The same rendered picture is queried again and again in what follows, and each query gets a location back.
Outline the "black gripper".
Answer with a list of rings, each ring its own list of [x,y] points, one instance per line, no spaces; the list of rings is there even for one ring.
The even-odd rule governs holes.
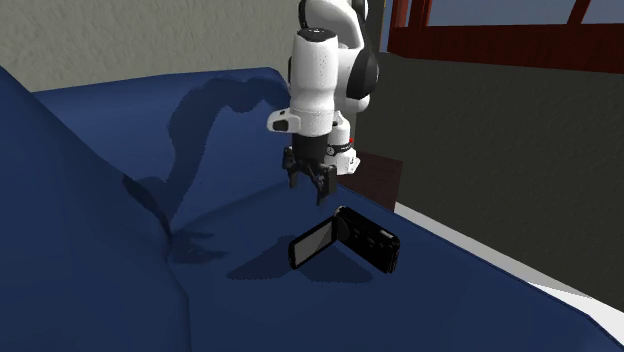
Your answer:
[[[283,151],[282,168],[287,172],[289,187],[297,185],[297,173],[304,163],[312,183],[317,189],[316,205],[320,206],[327,196],[336,191],[337,168],[335,165],[322,164],[328,146],[328,135],[307,137],[300,134],[292,135],[292,147]]]

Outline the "dark red robot stand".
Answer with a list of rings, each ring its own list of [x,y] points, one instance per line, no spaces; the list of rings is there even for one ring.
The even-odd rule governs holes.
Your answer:
[[[363,151],[354,174],[338,177],[338,183],[393,212],[399,194],[403,162]]]

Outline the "blue sofa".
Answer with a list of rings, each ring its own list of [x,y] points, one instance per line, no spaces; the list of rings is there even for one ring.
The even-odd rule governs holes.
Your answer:
[[[0,67],[0,352],[624,352],[588,315],[347,189],[290,188],[270,68],[31,92]],[[340,206],[393,273],[289,243]]]

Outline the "dark red wooden railing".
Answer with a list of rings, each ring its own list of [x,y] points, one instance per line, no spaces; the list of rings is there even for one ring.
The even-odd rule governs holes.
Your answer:
[[[430,26],[433,0],[393,0],[387,50],[425,60],[624,74],[624,23],[585,24],[591,0],[567,22]]]

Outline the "black camcorder with open screen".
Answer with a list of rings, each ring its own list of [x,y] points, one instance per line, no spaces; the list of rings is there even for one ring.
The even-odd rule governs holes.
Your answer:
[[[346,206],[338,207],[332,216],[289,243],[290,267],[298,269],[336,241],[383,273],[396,269],[399,237]]]

